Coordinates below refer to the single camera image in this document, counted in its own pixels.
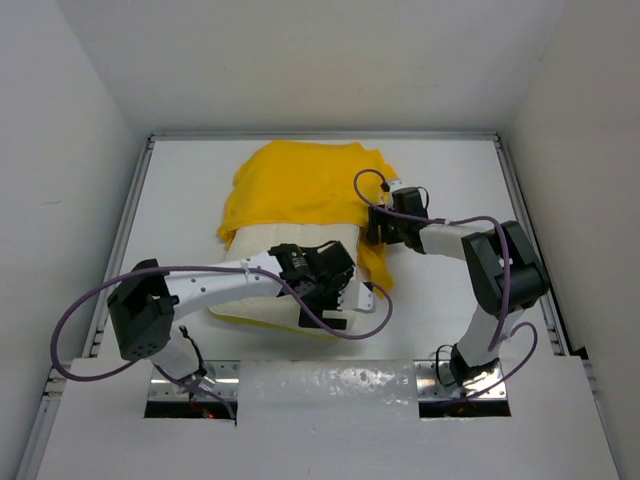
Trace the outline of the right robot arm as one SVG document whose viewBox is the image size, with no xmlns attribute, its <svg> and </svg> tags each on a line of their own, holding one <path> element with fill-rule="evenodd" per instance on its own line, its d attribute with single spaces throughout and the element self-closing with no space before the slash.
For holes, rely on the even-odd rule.
<svg viewBox="0 0 640 480">
<path fill-rule="evenodd" d="M 420 188 L 394 180 L 381 189 L 385 202 L 369 206 L 370 244 L 402 244 L 466 264 L 477 307 L 449 360 L 452 380 L 461 387 L 496 366 L 500 345 L 522 312 L 548 292 L 548 273 L 518 222 L 488 216 L 431 219 L 428 196 Z"/>
</svg>

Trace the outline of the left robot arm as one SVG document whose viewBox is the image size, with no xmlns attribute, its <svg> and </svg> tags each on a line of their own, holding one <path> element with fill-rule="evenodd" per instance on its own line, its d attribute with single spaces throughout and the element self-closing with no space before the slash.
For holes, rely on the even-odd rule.
<svg viewBox="0 0 640 480">
<path fill-rule="evenodd" d="M 107 307 L 122 359 L 148 360 L 183 380 L 204 374 L 205 367 L 175 321 L 220 304 L 282 296 L 298 296 L 308 317 L 321 316 L 338 309 L 354 275 L 354 261 L 339 241 L 281 244 L 240 260 L 174 270 L 149 259 L 120 281 Z"/>
</svg>

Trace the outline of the yellow pillowcase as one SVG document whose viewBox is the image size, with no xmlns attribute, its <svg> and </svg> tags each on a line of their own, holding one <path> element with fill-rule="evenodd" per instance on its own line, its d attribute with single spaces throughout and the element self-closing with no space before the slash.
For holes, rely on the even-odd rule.
<svg viewBox="0 0 640 480">
<path fill-rule="evenodd" d="M 275 140 L 235 173 L 219 238 L 230 246 L 238 231 L 263 224 L 351 224 L 364 232 L 367 200 L 377 202 L 382 181 L 397 177 L 377 150 L 359 143 L 331 145 Z"/>
</svg>

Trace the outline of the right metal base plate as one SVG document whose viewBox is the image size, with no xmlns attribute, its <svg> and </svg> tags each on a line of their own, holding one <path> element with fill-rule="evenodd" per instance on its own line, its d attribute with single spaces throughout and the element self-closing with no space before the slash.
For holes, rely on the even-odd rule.
<svg viewBox="0 0 640 480">
<path fill-rule="evenodd" d="M 451 376 L 449 359 L 434 358 L 414 362 L 417 396 L 419 401 L 444 402 L 459 397 L 470 397 L 473 401 L 506 401 L 507 390 L 503 382 L 501 364 L 482 372 L 459 387 Z"/>
</svg>

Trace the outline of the metal base plate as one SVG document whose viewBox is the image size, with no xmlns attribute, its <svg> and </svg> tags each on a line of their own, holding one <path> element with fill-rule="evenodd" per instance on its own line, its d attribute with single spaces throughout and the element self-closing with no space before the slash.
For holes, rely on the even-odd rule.
<svg viewBox="0 0 640 480">
<path fill-rule="evenodd" d="M 206 361 L 207 375 L 200 381 L 202 389 L 235 402 L 239 393 L 240 365 L 236 361 Z M 152 402 L 186 402 L 189 392 L 166 379 L 156 368 L 152 370 L 148 400 Z"/>
<path fill-rule="evenodd" d="M 503 382 L 501 364 L 482 372 L 459 387 L 451 376 L 449 359 L 434 358 L 414 362 L 417 396 L 419 401 L 444 402 L 459 397 L 470 397 L 473 401 L 506 401 L 507 390 Z"/>
</svg>

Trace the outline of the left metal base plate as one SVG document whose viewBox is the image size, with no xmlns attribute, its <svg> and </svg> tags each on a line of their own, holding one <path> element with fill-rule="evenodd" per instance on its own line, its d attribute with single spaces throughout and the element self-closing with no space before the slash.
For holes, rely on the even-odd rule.
<svg viewBox="0 0 640 480">
<path fill-rule="evenodd" d="M 239 393 L 240 365 L 236 361 L 206 361 L 207 375 L 200 381 L 202 389 L 235 402 Z M 166 379 L 156 368 L 152 370 L 148 400 L 152 402 L 186 402 L 189 392 Z"/>
</svg>

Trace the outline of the aluminium table frame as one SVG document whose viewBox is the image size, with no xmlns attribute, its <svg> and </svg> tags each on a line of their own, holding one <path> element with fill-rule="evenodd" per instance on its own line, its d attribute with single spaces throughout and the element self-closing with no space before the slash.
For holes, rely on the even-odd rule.
<svg viewBox="0 0 640 480">
<path fill-rule="evenodd" d="M 106 273 L 156 257 L 209 264 L 237 169 L 272 139 L 361 142 L 426 187 L 431 215 L 491 215 L 531 226 L 497 134 L 154 134 L 140 159 Z M 392 251 L 394 318 L 370 343 L 228 330 L 186 318 L 210 358 L 241 358 L 238 425 L 144 418 L 149 363 L 96 383 L 70 382 L 38 415 L 28 479 L 612 479 L 617 477 L 582 360 L 554 355 L 544 298 L 531 360 L 506 384 L 510 417 L 419 417 L 413 362 L 466 330 L 466 268 Z"/>
</svg>

